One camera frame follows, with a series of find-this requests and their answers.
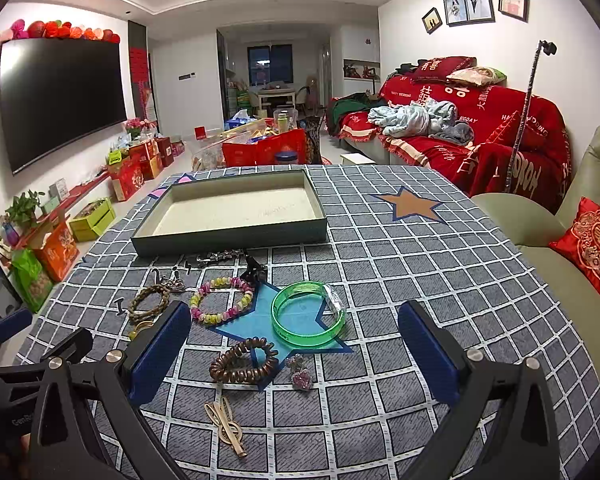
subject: plaid tablecloth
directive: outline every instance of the plaid tablecloth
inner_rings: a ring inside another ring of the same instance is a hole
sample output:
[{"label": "plaid tablecloth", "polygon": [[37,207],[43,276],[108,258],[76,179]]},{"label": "plaid tablecloth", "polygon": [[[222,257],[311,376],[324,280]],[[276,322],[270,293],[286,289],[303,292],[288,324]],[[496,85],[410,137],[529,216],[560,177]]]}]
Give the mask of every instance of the plaid tablecloth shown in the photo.
[{"label": "plaid tablecloth", "polygon": [[[229,168],[193,174],[285,170],[288,166]],[[309,358],[315,384],[294,390],[288,369],[264,392],[255,386],[214,384],[210,362],[232,345],[218,333],[191,327],[155,399],[143,407],[156,435],[192,479],[397,479],[436,431],[447,407],[429,389],[397,331],[397,308],[417,298],[437,324],[464,348],[483,349],[501,362],[533,355],[544,369],[555,403],[562,476],[573,479],[600,442],[600,384],[571,321],[529,263],[463,193],[435,171],[405,166],[307,166],[328,215],[328,242],[253,250],[269,267],[269,281],[334,284],[347,302],[342,339],[353,353]],[[181,174],[166,180],[176,182]],[[393,220],[392,206],[372,196],[401,186],[445,202],[446,223],[419,216]],[[155,199],[148,197],[104,233],[53,293],[16,362],[37,362],[76,327],[93,332],[91,359],[124,348],[130,331],[116,316],[140,288],[154,283],[151,268],[180,269],[187,301],[218,276],[237,276],[243,259],[186,274],[194,256],[139,258],[129,242]],[[208,312],[221,311],[232,293],[215,292]],[[203,403],[226,395],[244,428],[246,459],[218,439]],[[456,474],[475,462],[494,419],[490,403]],[[135,476],[99,403],[93,414],[111,458]]]}]

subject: framed photo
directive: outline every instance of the framed photo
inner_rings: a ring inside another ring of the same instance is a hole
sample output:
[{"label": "framed photo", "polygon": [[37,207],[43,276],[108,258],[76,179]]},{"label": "framed photo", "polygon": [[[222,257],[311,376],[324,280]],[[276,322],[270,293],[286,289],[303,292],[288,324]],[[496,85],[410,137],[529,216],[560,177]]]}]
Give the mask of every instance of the framed photo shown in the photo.
[{"label": "framed photo", "polygon": [[439,27],[442,27],[442,20],[440,19],[438,10],[435,7],[433,7],[433,9],[424,15],[422,22],[424,23],[424,28],[428,34],[431,34]]},{"label": "framed photo", "polygon": [[495,22],[496,16],[493,12],[491,0],[465,0],[469,23]]},{"label": "framed photo", "polygon": [[443,0],[445,4],[446,24],[449,27],[457,25],[466,25],[469,23],[469,16],[465,0]]},{"label": "framed photo", "polygon": [[526,22],[529,17],[529,0],[500,0],[498,10],[506,16]]}]

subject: red blanket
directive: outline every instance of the red blanket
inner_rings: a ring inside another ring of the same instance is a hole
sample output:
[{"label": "red blanket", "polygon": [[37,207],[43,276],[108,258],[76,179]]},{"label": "red blanket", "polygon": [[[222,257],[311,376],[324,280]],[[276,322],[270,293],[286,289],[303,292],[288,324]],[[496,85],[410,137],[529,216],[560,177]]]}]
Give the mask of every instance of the red blanket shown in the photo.
[{"label": "red blanket", "polygon": [[[464,88],[413,83],[409,76],[396,76],[382,86],[379,95],[394,105],[411,101],[423,104],[429,97],[451,101],[458,107],[459,120],[474,129],[474,142],[464,147],[429,137],[382,136],[380,130],[366,120],[365,112],[349,114],[343,120],[340,137],[370,140],[374,133],[379,134],[387,150],[408,164],[439,171],[468,196],[504,190],[512,142],[497,133],[516,111],[522,111],[524,92],[501,86]],[[527,124],[536,139],[538,133],[545,139],[535,150],[522,149],[518,153],[513,173],[514,191],[555,212],[571,182],[571,151],[564,121],[551,101],[534,96]]]}]

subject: brown star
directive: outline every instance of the brown star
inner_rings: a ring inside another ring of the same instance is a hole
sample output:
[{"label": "brown star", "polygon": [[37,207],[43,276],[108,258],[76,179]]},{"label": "brown star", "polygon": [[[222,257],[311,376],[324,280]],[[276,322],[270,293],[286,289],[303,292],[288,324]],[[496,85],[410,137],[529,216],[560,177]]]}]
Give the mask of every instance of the brown star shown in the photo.
[{"label": "brown star", "polygon": [[384,200],[385,202],[389,202],[394,205],[394,222],[412,215],[419,215],[423,218],[445,223],[445,221],[440,218],[438,213],[434,211],[434,209],[443,204],[443,202],[429,200],[427,198],[420,198],[405,187],[401,187],[397,195],[374,196],[378,197],[380,200]]}]

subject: green bangle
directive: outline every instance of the green bangle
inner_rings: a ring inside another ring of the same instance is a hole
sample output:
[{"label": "green bangle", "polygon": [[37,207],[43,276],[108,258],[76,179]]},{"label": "green bangle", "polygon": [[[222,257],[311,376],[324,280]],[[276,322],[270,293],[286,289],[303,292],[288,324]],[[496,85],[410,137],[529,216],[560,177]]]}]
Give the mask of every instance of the green bangle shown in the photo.
[{"label": "green bangle", "polygon": [[[324,332],[311,335],[294,334],[284,328],[278,321],[278,314],[288,300],[291,300],[293,297],[300,294],[318,294],[323,297],[334,315],[338,316],[336,323]],[[319,282],[299,282],[288,285],[276,294],[276,297],[271,304],[271,321],[273,323],[273,329],[282,339],[291,343],[293,346],[311,347],[328,343],[340,333],[340,330],[342,330],[346,320],[346,313],[347,309],[344,307],[336,291],[329,285]]]}]

